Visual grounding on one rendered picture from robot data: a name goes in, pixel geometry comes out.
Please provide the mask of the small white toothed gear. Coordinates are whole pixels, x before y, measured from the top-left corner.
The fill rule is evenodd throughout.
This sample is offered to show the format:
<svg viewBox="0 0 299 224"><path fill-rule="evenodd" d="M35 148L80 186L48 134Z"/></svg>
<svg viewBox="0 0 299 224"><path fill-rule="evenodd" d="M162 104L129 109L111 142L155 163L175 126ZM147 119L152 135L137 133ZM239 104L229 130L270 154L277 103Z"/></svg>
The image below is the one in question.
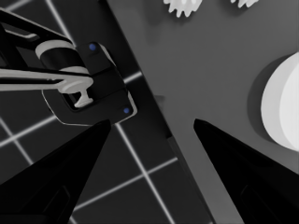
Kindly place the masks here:
<svg viewBox="0 0 299 224"><path fill-rule="evenodd" d="M232 4L236 3L238 8L242 8L243 6L251 7L255 3L259 2L259 0L230 0Z"/></svg>

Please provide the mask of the medium white toothed gear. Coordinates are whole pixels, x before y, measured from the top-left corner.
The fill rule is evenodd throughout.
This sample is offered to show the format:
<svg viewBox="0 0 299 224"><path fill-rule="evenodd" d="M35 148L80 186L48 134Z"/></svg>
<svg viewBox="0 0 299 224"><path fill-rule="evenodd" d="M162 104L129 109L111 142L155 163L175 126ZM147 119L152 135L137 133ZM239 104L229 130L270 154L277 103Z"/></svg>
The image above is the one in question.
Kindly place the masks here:
<svg viewBox="0 0 299 224"><path fill-rule="evenodd" d="M176 12L176 16L179 18L184 15L188 18L193 12L195 12L203 0L163 0L165 5L168 5L168 12Z"/></svg>

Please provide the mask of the dark robot body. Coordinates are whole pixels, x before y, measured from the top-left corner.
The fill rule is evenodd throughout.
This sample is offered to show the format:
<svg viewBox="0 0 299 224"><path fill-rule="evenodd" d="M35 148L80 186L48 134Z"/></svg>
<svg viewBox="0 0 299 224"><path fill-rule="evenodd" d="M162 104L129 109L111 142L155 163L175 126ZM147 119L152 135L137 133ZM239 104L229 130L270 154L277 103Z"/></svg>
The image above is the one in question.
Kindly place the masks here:
<svg viewBox="0 0 299 224"><path fill-rule="evenodd" d="M79 47L45 26L0 8L0 91L40 91L65 125L112 124L137 113L105 46Z"/></svg>

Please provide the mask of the large thick white disc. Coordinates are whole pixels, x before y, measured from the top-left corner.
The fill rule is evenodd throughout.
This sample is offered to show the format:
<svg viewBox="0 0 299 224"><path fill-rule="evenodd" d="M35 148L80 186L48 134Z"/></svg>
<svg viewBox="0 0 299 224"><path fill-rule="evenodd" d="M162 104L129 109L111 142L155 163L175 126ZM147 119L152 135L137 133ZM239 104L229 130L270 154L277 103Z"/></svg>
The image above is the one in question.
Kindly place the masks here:
<svg viewBox="0 0 299 224"><path fill-rule="evenodd" d="M299 152L299 52L274 71L263 90L263 126L279 145Z"/></svg>

